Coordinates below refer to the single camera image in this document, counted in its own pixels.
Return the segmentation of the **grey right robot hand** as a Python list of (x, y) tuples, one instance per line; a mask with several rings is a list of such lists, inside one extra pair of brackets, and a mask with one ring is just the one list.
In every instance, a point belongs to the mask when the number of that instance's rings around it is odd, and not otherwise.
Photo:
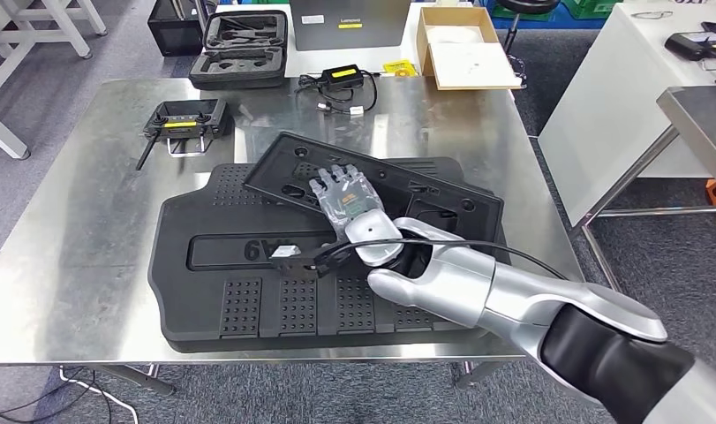
[(329, 170), (319, 168), (317, 173), (317, 178), (309, 180), (309, 186), (338, 240), (347, 239), (346, 227), (358, 216), (384, 209), (370, 181), (353, 164), (333, 164)]

